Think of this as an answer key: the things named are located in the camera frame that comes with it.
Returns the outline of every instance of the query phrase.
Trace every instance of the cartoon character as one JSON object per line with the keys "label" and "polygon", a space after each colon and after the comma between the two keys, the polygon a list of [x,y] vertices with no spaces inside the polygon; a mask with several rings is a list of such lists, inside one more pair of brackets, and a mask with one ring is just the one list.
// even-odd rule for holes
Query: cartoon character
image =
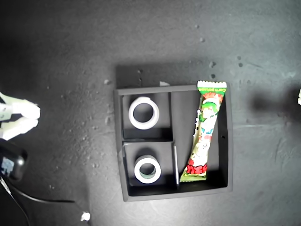
{"label": "cartoon character", "polygon": [[220,101],[218,96],[205,99],[202,103],[202,114],[200,116],[201,122],[206,119],[215,117],[220,109]]}
{"label": "cartoon character", "polygon": [[198,142],[205,142],[206,140],[211,141],[212,134],[201,134],[198,138]]}
{"label": "cartoon character", "polygon": [[187,164],[187,173],[204,176],[207,171],[207,159],[210,140],[197,143]]}

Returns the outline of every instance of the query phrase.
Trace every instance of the green wrapper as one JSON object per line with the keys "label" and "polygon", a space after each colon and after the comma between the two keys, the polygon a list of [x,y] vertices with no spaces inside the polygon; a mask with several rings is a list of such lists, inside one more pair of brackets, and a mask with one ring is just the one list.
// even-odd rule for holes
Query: green wrapper
{"label": "green wrapper", "polygon": [[198,81],[201,93],[190,158],[180,182],[206,180],[207,161],[213,129],[227,89],[225,82]]}

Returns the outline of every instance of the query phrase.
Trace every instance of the white tape roll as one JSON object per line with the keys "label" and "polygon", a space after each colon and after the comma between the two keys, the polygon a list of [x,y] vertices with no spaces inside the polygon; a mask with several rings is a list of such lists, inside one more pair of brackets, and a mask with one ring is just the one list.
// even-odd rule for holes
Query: white tape roll
{"label": "white tape roll", "polygon": [[[150,163],[155,169],[150,174],[144,174],[140,171],[142,165]],[[151,155],[143,155],[136,160],[135,168],[134,168],[135,177],[144,184],[154,183],[161,176],[161,167],[158,161]]]}
{"label": "white tape roll", "polygon": [[[149,121],[147,121],[147,122],[139,122],[134,117],[134,110],[140,104],[148,104],[153,109],[152,118]],[[130,118],[130,121],[131,121],[132,125],[135,126],[137,129],[150,129],[154,125],[156,125],[156,123],[159,120],[159,108],[155,104],[155,102],[153,102],[149,97],[138,97],[131,104],[130,109],[128,111],[128,117]]]}

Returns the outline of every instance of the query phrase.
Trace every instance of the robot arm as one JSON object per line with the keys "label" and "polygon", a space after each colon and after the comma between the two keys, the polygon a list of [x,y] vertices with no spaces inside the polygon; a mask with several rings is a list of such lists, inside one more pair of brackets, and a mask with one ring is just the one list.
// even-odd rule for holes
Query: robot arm
{"label": "robot arm", "polygon": [[10,120],[12,114],[23,117],[16,121],[3,122],[0,127],[0,138],[10,140],[19,134],[27,133],[39,123],[40,108],[28,100],[17,99],[0,93],[4,103],[0,103],[0,122]]}
{"label": "robot arm", "polygon": [[299,93],[299,96],[298,96],[298,104],[301,105],[301,89],[300,89],[300,93]]}

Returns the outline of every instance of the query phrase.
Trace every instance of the candy bar package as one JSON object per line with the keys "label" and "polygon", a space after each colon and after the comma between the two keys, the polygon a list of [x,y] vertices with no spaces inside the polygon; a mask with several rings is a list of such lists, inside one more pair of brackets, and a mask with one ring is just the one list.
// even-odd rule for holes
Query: candy bar package
{"label": "candy bar package", "polygon": [[197,110],[192,151],[180,182],[206,180],[208,150],[226,89],[225,82],[198,81],[201,100]]}

